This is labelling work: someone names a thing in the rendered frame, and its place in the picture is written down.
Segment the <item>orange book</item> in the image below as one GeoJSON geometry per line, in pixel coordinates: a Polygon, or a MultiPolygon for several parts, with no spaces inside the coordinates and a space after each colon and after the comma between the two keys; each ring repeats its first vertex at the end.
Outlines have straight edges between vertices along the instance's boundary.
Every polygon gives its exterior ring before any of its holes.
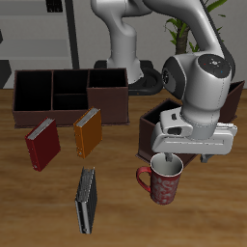
{"type": "Polygon", "coordinates": [[[73,124],[77,155],[86,158],[102,140],[101,112],[90,108],[73,124]]]}

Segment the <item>red patterned mug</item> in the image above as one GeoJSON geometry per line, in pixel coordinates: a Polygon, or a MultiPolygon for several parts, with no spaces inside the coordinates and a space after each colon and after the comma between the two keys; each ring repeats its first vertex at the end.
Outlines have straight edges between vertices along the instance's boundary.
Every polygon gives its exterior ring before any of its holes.
{"type": "Polygon", "coordinates": [[[151,158],[149,167],[140,167],[136,171],[138,183],[150,193],[151,199],[159,205],[170,204],[176,195],[180,175],[183,171],[183,162],[172,154],[168,159],[167,154],[157,153],[151,158]],[[150,185],[146,185],[141,179],[142,173],[148,173],[151,177],[150,185]]]}

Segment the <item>black book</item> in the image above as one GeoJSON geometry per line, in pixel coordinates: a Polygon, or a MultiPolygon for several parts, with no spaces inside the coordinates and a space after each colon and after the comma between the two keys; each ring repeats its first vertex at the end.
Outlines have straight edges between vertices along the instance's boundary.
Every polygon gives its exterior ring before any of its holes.
{"type": "Polygon", "coordinates": [[[97,204],[96,173],[94,169],[82,169],[75,206],[79,231],[90,234],[93,229],[97,204]]]}

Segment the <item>dark upright post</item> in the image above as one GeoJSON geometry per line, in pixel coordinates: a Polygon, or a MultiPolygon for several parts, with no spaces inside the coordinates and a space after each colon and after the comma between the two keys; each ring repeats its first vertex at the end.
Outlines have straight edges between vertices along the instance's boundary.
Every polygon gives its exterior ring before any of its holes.
{"type": "Polygon", "coordinates": [[[70,47],[72,68],[79,69],[80,66],[79,66],[79,56],[78,56],[78,48],[77,48],[73,0],[65,0],[65,6],[66,6],[67,23],[68,23],[68,31],[69,31],[69,47],[70,47]]]}

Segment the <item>dark brown desk caddy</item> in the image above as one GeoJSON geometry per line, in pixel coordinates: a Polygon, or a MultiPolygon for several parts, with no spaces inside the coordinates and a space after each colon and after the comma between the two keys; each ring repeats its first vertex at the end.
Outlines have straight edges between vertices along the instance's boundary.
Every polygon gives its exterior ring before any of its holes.
{"type": "MultiPolygon", "coordinates": [[[[220,111],[220,123],[231,123],[236,118],[236,109],[240,100],[244,81],[234,82],[229,88],[228,96],[220,111]]],[[[154,156],[151,149],[151,135],[155,125],[159,122],[160,113],[164,110],[171,110],[180,107],[180,103],[167,98],[156,105],[146,114],[140,117],[139,124],[139,149],[137,156],[149,163],[154,156]]]]}
{"type": "Polygon", "coordinates": [[[71,126],[91,107],[101,122],[128,124],[128,84],[124,69],[18,70],[14,77],[13,115],[19,128],[44,118],[71,126]]]}

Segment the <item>green pot plant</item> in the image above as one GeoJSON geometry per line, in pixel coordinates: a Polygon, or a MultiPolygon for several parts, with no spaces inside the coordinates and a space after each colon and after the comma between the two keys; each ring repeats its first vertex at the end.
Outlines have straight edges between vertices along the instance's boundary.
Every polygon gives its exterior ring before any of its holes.
{"type": "MultiPolygon", "coordinates": [[[[227,2],[227,0],[215,0],[214,2],[208,4],[208,1],[209,0],[205,0],[205,4],[209,12],[227,2]]],[[[173,38],[171,43],[176,47],[176,55],[185,54],[187,52],[187,48],[190,48],[192,52],[200,51],[197,43],[193,45],[192,42],[188,40],[190,27],[184,21],[178,18],[169,18],[165,22],[164,28],[170,32],[173,38]]]]}

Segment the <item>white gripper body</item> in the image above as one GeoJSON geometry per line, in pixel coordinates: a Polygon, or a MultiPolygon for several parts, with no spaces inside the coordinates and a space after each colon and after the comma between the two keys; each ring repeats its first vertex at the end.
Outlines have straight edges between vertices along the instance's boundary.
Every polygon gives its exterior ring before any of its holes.
{"type": "Polygon", "coordinates": [[[157,123],[151,135],[154,152],[227,154],[231,151],[237,126],[233,123],[218,123],[213,135],[206,140],[189,140],[178,135],[164,134],[157,123]]]}

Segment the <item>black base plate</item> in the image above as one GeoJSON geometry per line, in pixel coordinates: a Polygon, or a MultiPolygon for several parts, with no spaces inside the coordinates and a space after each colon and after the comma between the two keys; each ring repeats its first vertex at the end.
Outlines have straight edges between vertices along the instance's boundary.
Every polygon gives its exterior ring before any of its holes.
{"type": "MultiPolygon", "coordinates": [[[[140,61],[141,71],[144,76],[137,82],[128,86],[130,96],[151,96],[159,93],[163,88],[160,73],[153,68],[149,60],[140,61]]],[[[122,69],[108,69],[105,60],[95,63],[90,72],[89,86],[94,88],[124,87],[127,85],[122,69]]]]}

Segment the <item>white shelf unit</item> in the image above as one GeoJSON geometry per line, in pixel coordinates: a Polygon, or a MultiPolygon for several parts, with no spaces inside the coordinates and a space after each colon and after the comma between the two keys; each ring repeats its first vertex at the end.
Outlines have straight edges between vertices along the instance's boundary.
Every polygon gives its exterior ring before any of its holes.
{"type": "Polygon", "coordinates": [[[0,31],[12,70],[72,69],[65,0],[0,0],[0,31]]]}

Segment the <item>red book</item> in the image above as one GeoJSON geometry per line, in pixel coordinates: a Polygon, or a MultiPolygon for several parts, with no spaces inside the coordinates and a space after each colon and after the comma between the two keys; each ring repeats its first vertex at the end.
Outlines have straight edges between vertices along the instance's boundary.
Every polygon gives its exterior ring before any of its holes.
{"type": "Polygon", "coordinates": [[[61,150],[54,119],[46,117],[25,136],[33,169],[41,171],[61,150]]]}

